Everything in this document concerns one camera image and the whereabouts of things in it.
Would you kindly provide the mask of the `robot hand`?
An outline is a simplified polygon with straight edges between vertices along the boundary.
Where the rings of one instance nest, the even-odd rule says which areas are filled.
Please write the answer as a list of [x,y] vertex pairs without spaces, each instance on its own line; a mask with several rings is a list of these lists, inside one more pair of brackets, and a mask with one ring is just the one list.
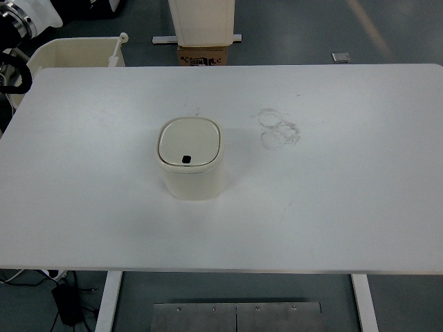
[[35,25],[37,35],[47,28],[60,28],[64,25],[60,14],[49,0],[35,0],[30,2],[33,13],[29,14]]

